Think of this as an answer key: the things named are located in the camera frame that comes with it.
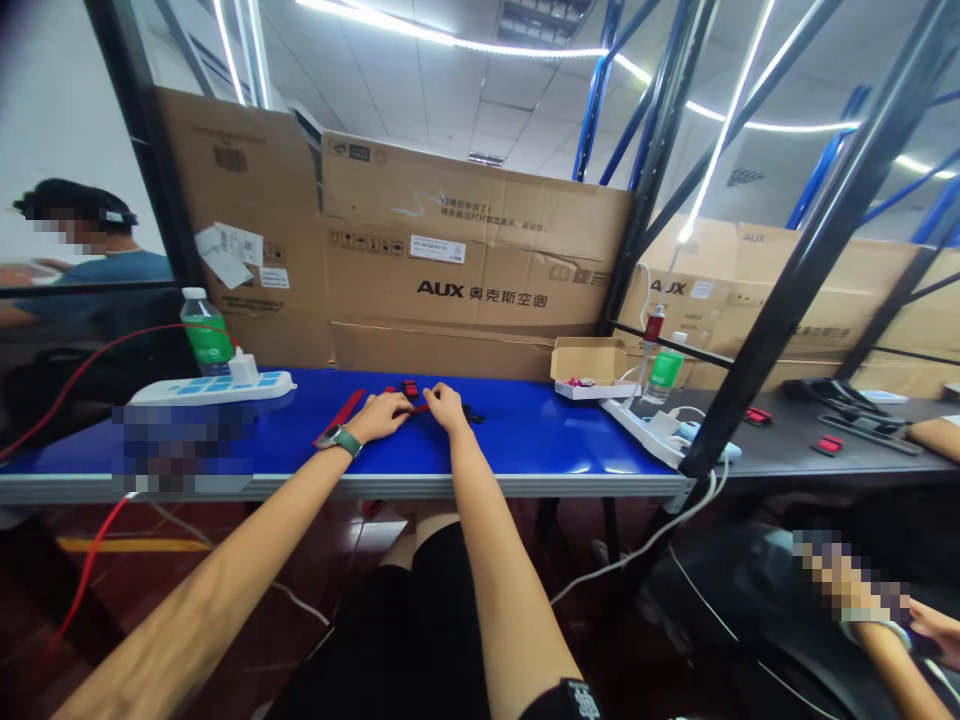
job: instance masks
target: hand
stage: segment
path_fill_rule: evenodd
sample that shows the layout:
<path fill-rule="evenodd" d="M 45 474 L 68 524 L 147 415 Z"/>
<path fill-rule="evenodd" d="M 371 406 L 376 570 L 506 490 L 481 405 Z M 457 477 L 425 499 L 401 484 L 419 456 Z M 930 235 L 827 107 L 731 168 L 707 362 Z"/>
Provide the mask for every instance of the hand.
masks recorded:
<path fill-rule="evenodd" d="M 954 670 L 960 671 L 960 621 L 910 599 L 910 627 L 920 635 L 933 638 L 943 649 L 942 660 Z"/>
<path fill-rule="evenodd" d="M 63 260 L 56 260 L 54 258 L 34 258 L 33 261 L 37 265 L 48 267 L 51 270 L 56 270 L 57 272 L 67 272 L 67 270 L 73 269 L 73 265 L 70 263 L 66 263 Z"/>
<path fill-rule="evenodd" d="M 393 435 L 410 417 L 411 410 L 413 405 L 403 393 L 371 395 L 363 409 L 347 423 L 347 431 L 366 445 L 373 440 Z"/>
<path fill-rule="evenodd" d="M 425 388 L 423 397 L 430 406 L 430 412 L 448 433 L 460 428 L 470 427 L 463 414 L 463 403 L 460 393 L 444 383 L 437 383 L 433 390 Z"/>

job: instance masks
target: paper note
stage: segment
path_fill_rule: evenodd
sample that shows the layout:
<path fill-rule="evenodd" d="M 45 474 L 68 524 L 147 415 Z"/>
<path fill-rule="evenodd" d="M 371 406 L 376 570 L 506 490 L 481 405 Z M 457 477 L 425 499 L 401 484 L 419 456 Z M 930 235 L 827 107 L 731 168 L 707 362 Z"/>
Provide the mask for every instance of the paper note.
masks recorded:
<path fill-rule="evenodd" d="M 694 300 L 709 300 L 710 293 L 713 292 L 713 283 L 697 280 L 693 284 L 693 290 L 690 291 L 690 297 Z"/>
<path fill-rule="evenodd" d="M 463 265 L 467 256 L 467 246 L 464 243 L 452 243 L 447 240 L 436 240 L 421 235 L 410 236 L 410 254 L 413 257 L 423 257 L 428 260 L 453 262 Z"/>
<path fill-rule="evenodd" d="M 216 227 L 208 227 L 196 238 L 197 251 L 207 266 L 220 278 L 224 285 L 233 290 L 253 279 L 247 266 L 237 258 L 223 252 L 222 237 Z"/>
<path fill-rule="evenodd" d="M 263 235 L 240 228 L 214 223 L 220 233 L 220 252 L 232 255 L 240 262 L 263 267 Z"/>
<path fill-rule="evenodd" d="M 264 287 L 290 289 L 290 277 L 286 268 L 260 268 L 260 284 Z"/>

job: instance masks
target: small bottle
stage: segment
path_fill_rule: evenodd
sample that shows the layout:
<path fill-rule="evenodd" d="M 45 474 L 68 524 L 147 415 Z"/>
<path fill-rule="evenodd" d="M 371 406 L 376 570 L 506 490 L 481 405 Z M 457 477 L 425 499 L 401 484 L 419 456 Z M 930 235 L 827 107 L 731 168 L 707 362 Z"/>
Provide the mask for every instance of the small bottle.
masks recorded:
<path fill-rule="evenodd" d="M 183 288 L 183 297 L 186 302 L 180 311 L 180 319 L 185 323 L 208 326 L 186 328 L 193 356 L 200 365 L 200 374 L 205 377 L 229 375 L 227 363 L 233 357 L 233 342 L 225 334 L 227 326 L 223 315 L 207 300 L 207 291 L 203 288 Z M 223 332 L 210 328 L 219 328 Z"/>
<path fill-rule="evenodd" d="M 687 334 L 675 332 L 671 337 L 676 343 L 687 341 Z M 680 374 L 680 368 L 683 366 L 683 353 L 663 348 L 657 355 L 653 363 L 653 370 L 650 371 L 650 380 L 647 387 L 643 390 L 643 400 L 651 405 L 663 405 L 667 396 L 673 389 L 673 384 L 677 381 L 677 375 Z"/>

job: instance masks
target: ceiling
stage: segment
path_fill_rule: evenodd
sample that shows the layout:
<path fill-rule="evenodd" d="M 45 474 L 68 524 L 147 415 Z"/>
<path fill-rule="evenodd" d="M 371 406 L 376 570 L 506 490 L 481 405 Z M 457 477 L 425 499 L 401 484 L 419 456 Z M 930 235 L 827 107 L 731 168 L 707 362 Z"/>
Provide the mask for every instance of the ceiling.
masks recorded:
<path fill-rule="evenodd" d="M 457 37 L 494 42 L 500 2 L 368 0 L 367 4 Z M 626 0 L 624 17 L 640 2 Z M 694 76 L 694 101 L 717 112 L 726 110 L 762 3 L 719 3 Z M 811 0 L 776 4 L 747 87 L 811 4 Z M 597 0 L 574 47 L 599 44 L 604 5 L 604 0 Z M 663 51 L 676 5 L 677 0 L 663 0 L 623 51 L 649 72 Z M 754 119 L 790 125 L 838 121 L 856 85 L 882 80 L 922 5 L 919 0 L 843 3 Z M 260 8 L 274 85 L 323 126 L 459 159 L 469 151 L 502 155 L 504 167 L 511 170 L 570 177 L 594 59 L 545 62 L 443 47 L 340 20 L 294 0 L 260 0 Z M 948 70 L 941 92 L 960 87 L 957 65 Z M 642 83 L 614 65 L 587 182 L 598 181 L 642 89 Z M 958 127 L 960 103 L 931 110 L 907 154 L 935 164 L 960 144 Z M 715 121 L 684 113 L 664 193 L 672 191 L 719 128 Z M 744 131 L 724 154 L 705 214 L 782 225 L 828 139 L 829 133 Z M 612 186 L 626 187 L 635 145 Z M 726 177 L 737 168 L 760 171 L 763 177 L 727 187 Z M 895 167 L 881 197 L 916 177 Z M 916 223 L 911 226 L 904 217 L 893 216 L 912 214 L 919 219 L 942 186 L 942 181 L 930 182 L 896 212 L 885 213 L 890 217 L 881 218 L 890 222 L 884 227 L 872 224 L 870 228 L 877 227 L 874 236 L 909 234 Z"/>

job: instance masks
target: yellow floor line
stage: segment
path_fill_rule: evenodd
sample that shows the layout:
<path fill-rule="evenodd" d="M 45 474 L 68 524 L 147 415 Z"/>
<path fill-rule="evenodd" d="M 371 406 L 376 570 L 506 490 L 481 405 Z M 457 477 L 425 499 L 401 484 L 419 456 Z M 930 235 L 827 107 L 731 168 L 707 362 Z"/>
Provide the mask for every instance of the yellow floor line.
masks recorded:
<path fill-rule="evenodd" d="M 86 538 L 57 538 L 57 543 L 66 552 L 85 553 L 90 550 L 93 540 Z M 114 552 L 209 552 L 209 548 L 198 540 L 179 538 L 123 538 L 104 540 L 100 543 L 100 553 Z"/>

